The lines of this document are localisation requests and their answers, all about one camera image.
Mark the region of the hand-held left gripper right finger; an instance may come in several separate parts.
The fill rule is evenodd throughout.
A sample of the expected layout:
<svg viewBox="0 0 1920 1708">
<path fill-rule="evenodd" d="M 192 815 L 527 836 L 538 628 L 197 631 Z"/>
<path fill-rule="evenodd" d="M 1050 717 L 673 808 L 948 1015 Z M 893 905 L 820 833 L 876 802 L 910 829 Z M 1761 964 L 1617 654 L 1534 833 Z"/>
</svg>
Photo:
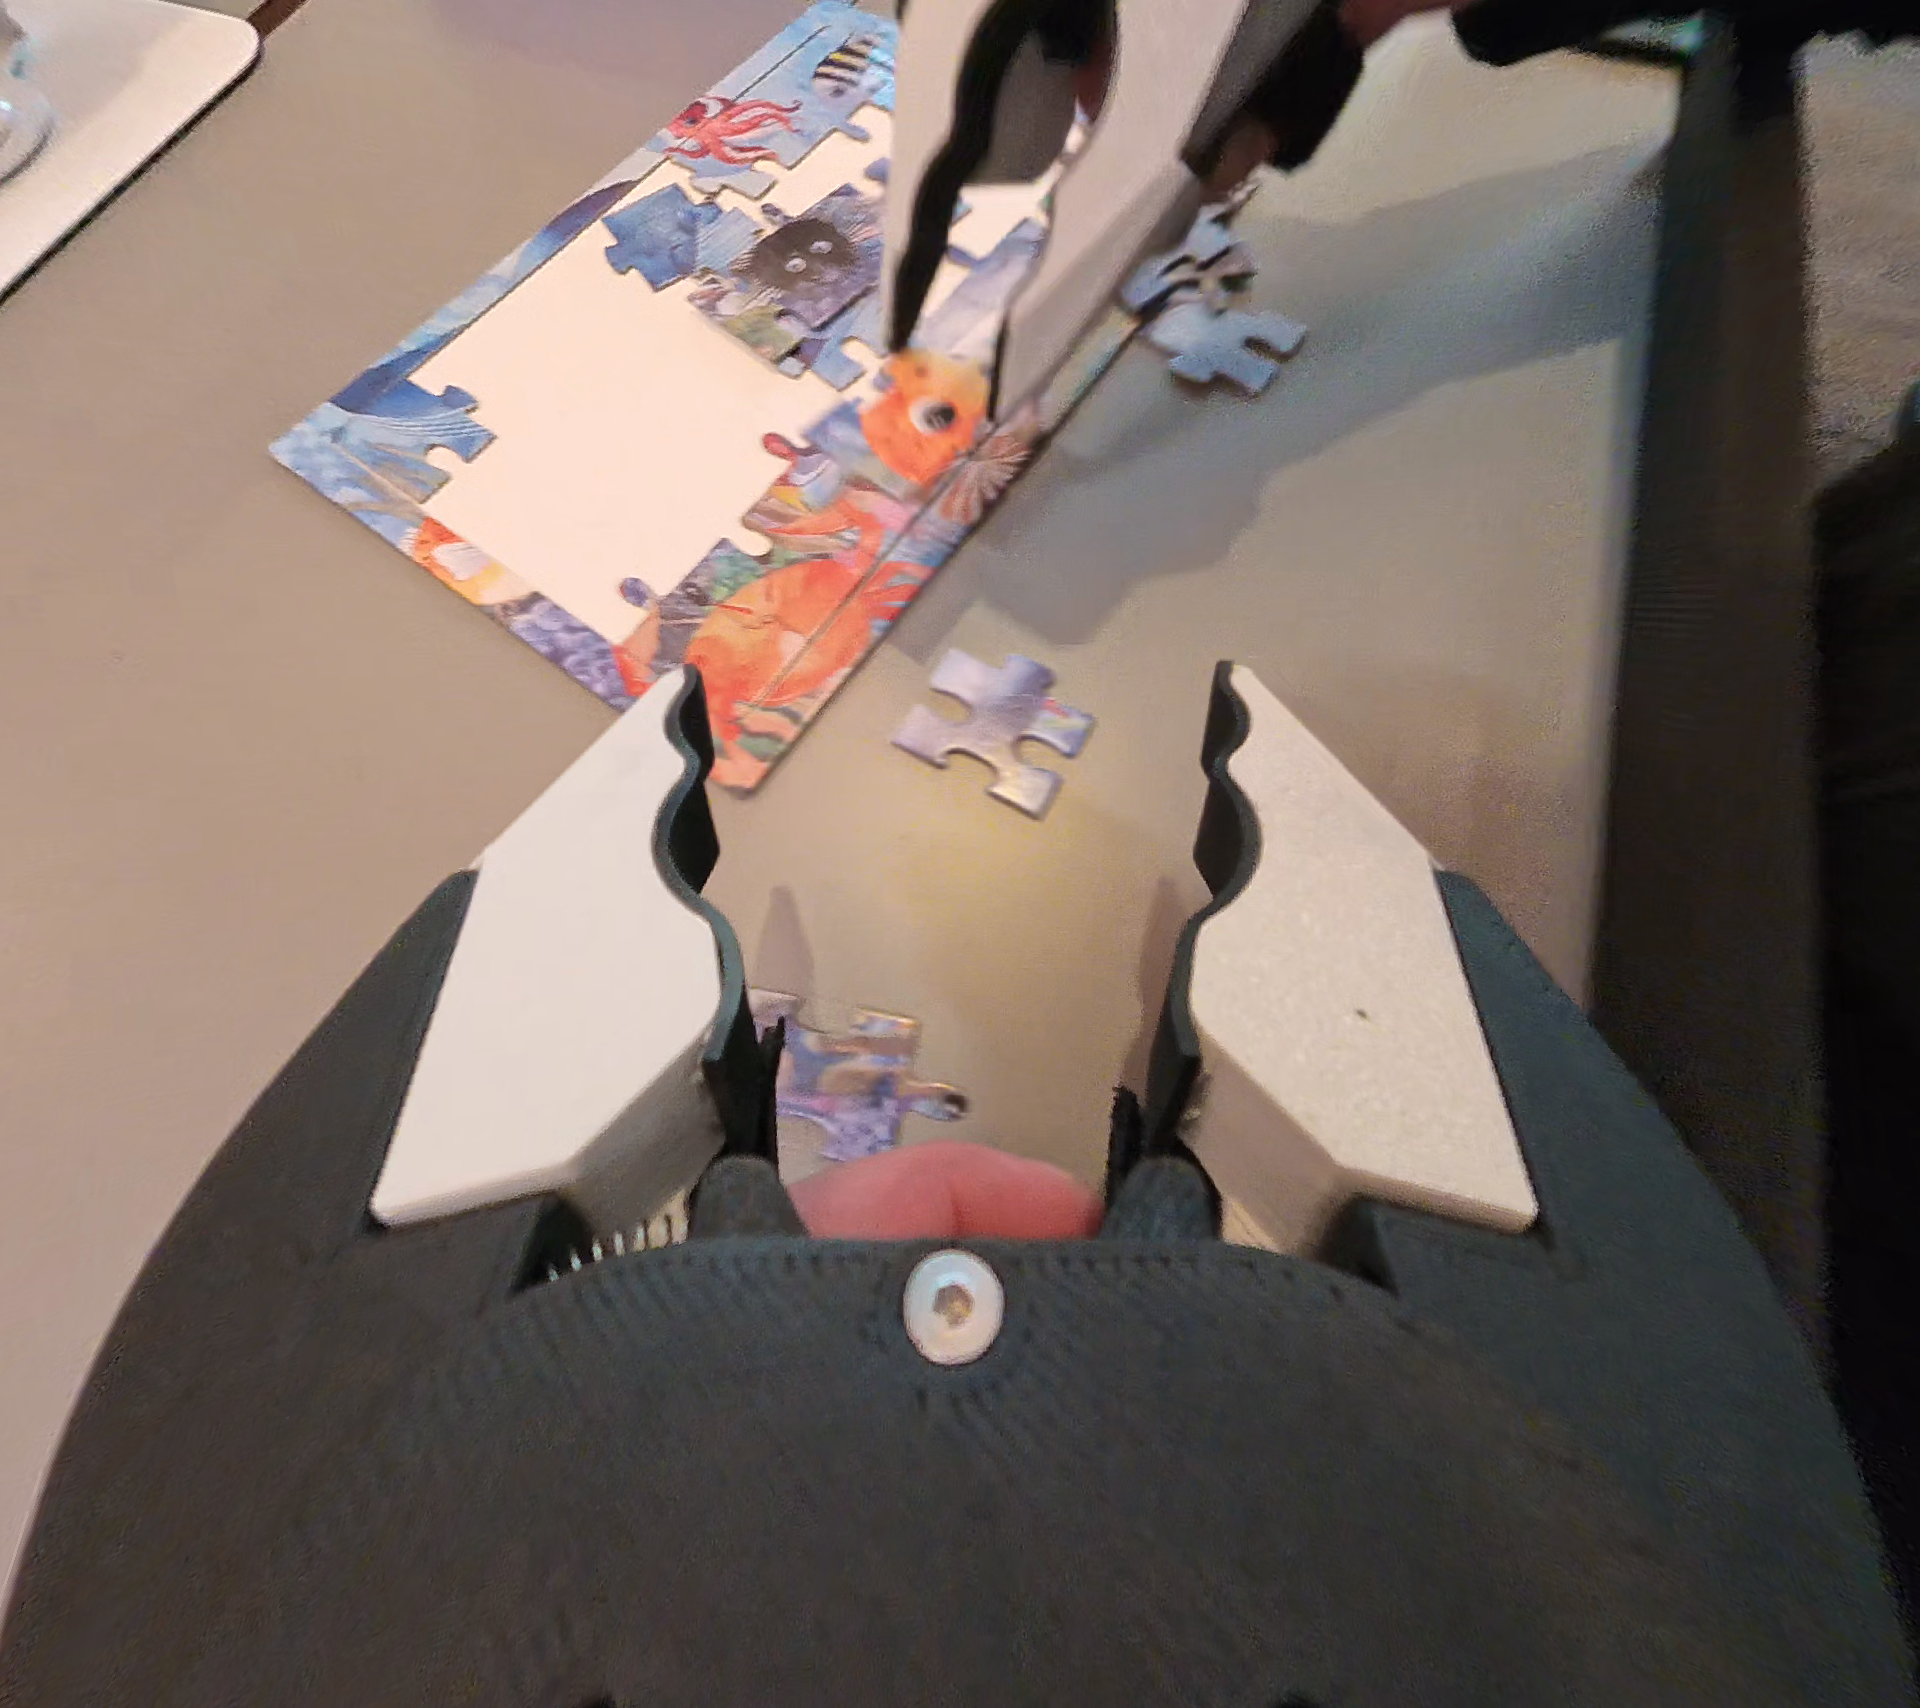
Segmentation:
<svg viewBox="0 0 1920 1708">
<path fill-rule="evenodd" d="M 1358 1202 L 1502 1235 L 1541 1216 L 1425 842 L 1247 664 L 1213 669 L 1193 861 L 1114 1190 L 1198 1167 L 1213 1216 L 1309 1255 Z"/>
</svg>

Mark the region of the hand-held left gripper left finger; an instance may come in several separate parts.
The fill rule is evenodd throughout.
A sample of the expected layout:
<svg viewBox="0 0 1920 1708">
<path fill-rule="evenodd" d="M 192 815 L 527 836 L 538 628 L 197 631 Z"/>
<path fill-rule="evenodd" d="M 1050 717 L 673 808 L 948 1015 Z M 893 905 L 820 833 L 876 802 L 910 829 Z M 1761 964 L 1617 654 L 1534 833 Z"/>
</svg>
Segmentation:
<svg viewBox="0 0 1920 1708">
<path fill-rule="evenodd" d="M 631 1232 L 723 1157 L 779 1159 L 780 1044 L 708 902 L 714 742 L 675 668 L 478 858 L 370 1212 L 555 1198 Z"/>
</svg>

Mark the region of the small blue puzzle piece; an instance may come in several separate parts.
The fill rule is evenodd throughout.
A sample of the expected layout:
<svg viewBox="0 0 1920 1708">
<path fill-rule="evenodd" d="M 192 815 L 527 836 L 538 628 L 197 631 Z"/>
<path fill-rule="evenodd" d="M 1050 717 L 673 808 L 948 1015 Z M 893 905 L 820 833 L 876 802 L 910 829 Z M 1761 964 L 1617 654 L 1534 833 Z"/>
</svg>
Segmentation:
<svg viewBox="0 0 1920 1708">
<path fill-rule="evenodd" d="M 1118 306 L 1141 322 L 1173 306 L 1231 308 L 1259 274 L 1259 264 L 1237 231 L 1247 196 L 1202 206 L 1186 236 L 1149 253 L 1122 282 Z"/>
</svg>

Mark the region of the black sea urchin puzzle pieces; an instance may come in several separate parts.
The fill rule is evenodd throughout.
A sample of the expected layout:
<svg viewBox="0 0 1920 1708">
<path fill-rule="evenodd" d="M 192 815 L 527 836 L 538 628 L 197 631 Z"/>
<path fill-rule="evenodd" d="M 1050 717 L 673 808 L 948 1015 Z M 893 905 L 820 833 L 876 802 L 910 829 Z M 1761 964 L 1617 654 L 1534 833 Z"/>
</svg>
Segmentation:
<svg viewBox="0 0 1920 1708">
<path fill-rule="evenodd" d="M 814 376 L 842 393 L 864 379 L 848 339 L 882 341 L 882 198 L 842 184 L 770 226 L 721 270 L 703 272 L 694 311 L 786 377 Z"/>
</svg>

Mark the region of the solid blue whale puzzle piece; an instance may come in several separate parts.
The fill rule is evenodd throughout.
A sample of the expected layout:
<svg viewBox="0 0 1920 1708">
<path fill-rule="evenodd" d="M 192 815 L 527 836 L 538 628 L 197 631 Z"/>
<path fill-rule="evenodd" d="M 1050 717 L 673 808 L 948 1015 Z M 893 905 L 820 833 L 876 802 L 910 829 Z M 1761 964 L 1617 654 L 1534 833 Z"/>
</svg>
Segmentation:
<svg viewBox="0 0 1920 1708">
<path fill-rule="evenodd" d="M 664 184 L 605 215 L 607 265 L 664 291 L 705 270 L 708 245 L 721 238 L 726 215 L 728 210 L 714 199 L 696 199 L 681 184 Z"/>
</svg>

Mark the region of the orange fish puzzle piece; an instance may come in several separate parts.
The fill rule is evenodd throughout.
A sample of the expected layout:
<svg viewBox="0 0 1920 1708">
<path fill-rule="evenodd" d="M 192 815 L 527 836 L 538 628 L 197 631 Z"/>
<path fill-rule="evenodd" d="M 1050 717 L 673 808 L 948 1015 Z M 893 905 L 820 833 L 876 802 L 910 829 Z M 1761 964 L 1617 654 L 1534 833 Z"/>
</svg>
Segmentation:
<svg viewBox="0 0 1920 1708">
<path fill-rule="evenodd" d="M 924 496 L 979 443 L 992 384 L 977 361 L 933 348 L 889 354 L 858 429 L 876 469 Z"/>
</svg>

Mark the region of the ocean jigsaw puzzle board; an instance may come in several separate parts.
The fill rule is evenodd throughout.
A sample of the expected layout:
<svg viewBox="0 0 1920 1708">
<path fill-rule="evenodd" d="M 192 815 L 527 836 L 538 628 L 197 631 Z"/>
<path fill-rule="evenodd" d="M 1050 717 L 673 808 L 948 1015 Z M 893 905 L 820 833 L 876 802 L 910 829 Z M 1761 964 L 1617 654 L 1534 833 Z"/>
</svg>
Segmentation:
<svg viewBox="0 0 1920 1708">
<path fill-rule="evenodd" d="M 693 664 L 714 777 L 753 791 L 1136 331 L 1110 311 L 1039 404 L 991 420 L 916 493 L 844 392 L 783 376 L 694 309 L 708 270 L 831 189 L 885 198 L 896 25 L 810 4 L 391 354 L 272 459 L 465 603 L 624 709 Z M 607 215 L 668 184 L 728 215 L 664 289 L 608 265 Z M 962 194 L 912 349 L 991 376 L 1002 309 L 1047 234 L 1050 179 Z"/>
</svg>

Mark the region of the blue purple puzzle piece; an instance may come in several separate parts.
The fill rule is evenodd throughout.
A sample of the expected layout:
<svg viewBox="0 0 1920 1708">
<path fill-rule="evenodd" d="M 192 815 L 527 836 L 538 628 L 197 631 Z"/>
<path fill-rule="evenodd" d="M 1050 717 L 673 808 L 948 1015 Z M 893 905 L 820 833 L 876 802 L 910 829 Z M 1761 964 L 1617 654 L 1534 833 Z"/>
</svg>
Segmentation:
<svg viewBox="0 0 1920 1708">
<path fill-rule="evenodd" d="M 1029 762 L 1027 747 L 1074 760 L 1095 733 L 1095 714 L 1061 702 L 1052 691 L 1052 668 L 1025 654 L 992 664 L 952 646 L 939 657 L 927 686 L 965 712 L 916 703 L 902 716 L 891 744 L 941 770 L 955 756 L 979 762 L 992 772 L 988 797 L 1030 821 L 1047 819 L 1064 776 Z"/>
</svg>

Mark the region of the clear glass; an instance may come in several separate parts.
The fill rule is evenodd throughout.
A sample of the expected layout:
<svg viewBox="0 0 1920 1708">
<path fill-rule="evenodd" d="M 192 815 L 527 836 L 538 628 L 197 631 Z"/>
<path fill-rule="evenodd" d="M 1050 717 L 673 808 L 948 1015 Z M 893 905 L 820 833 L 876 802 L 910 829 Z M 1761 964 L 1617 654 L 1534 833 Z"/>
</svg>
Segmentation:
<svg viewBox="0 0 1920 1708">
<path fill-rule="evenodd" d="M 56 115 L 33 74 L 30 31 L 3 4 L 3 181 L 19 177 L 48 141 Z"/>
</svg>

